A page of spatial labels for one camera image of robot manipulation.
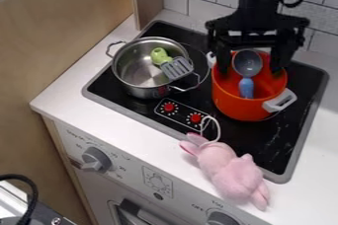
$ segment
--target black stovetop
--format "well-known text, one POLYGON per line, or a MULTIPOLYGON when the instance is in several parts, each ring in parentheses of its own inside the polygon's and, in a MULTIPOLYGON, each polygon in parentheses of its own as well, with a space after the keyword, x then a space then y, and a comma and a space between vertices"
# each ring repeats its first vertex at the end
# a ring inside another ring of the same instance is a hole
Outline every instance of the black stovetop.
MULTIPOLYGON (((297 101, 269 119, 259 122, 238 121, 222 114, 212 102, 211 75, 203 55, 207 53, 205 35, 175 25, 155 22, 144 30, 140 37, 153 36, 180 42, 188 49, 197 72, 202 76, 208 74, 206 81, 198 89, 170 95, 168 99, 217 118, 222 130, 221 141, 229 144, 239 156, 250 153, 257 165, 263 169, 267 179, 276 183, 287 182, 295 169, 297 158, 326 87, 328 80, 326 72, 293 62, 287 68, 288 87, 296 93, 297 101)), ((193 131, 192 128, 156 113, 156 107, 164 103, 162 100, 140 100, 127 95, 110 67, 85 87, 84 96, 176 138, 182 137, 176 134, 177 131, 181 133, 193 131)), ((214 126, 210 125, 206 130, 206 136, 213 138, 214 133, 214 126)))

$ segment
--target white countertop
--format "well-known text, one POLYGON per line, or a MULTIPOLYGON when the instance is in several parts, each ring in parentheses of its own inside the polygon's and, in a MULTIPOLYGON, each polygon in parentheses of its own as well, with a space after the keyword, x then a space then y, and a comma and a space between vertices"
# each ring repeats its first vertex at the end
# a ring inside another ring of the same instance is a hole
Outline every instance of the white countertop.
MULTIPOLYGON (((194 21, 170 11, 162 11, 157 19, 193 30, 204 29, 203 21, 194 21)), ((94 103, 81 94, 81 89, 110 63, 110 57, 105 55, 108 43, 132 40, 138 33, 133 17, 128 18, 38 95, 31 106, 49 118, 82 129, 218 196, 212 185, 201 177, 200 170, 182 159, 184 152, 176 139, 94 103), (168 163, 168 157, 175 163, 168 163)), ((284 185, 267 182, 272 199, 266 212, 251 204, 240 208, 274 225, 338 224, 338 58, 299 51, 295 59, 326 70, 330 75, 328 87, 291 181, 284 185)))

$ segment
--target pink stuffed animal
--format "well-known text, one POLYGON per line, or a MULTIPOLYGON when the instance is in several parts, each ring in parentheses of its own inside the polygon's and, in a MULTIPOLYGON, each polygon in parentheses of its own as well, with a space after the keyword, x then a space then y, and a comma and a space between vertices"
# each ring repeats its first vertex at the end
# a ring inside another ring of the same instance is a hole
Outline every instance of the pink stuffed animal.
POLYGON ((197 157, 201 170, 222 196, 251 201, 262 211, 267 208, 269 190, 251 155, 238 158, 225 143, 209 142, 195 133, 188 133, 187 138, 189 141, 180 142, 181 148, 197 157))

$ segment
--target oven door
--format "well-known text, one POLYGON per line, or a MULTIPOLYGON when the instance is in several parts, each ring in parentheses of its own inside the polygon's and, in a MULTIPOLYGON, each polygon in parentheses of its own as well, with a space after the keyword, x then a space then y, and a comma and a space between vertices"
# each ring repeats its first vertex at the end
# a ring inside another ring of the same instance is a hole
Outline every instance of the oven door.
POLYGON ((196 224, 112 179, 76 167, 74 171, 99 225, 196 224))
POLYGON ((139 205, 124 199, 121 204, 108 201, 117 225, 174 225, 143 210, 139 205))

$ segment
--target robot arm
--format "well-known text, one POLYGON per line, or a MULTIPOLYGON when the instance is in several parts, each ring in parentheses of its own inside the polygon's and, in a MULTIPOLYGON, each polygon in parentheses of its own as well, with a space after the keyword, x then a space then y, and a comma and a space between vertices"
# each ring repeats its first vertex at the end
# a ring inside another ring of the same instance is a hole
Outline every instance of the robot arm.
POLYGON ((288 66, 296 50, 303 46, 309 20, 278 14, 278 7, 282 3, 292 8, 301 2, 239 0, 232 15, 207 22, 209 48, 216 55, 220 72, 226 73, 232 50, 249 47, 272 48, 270 68, 274 73, 288 66), (240 32, 240 36, 231 32, 240 32))

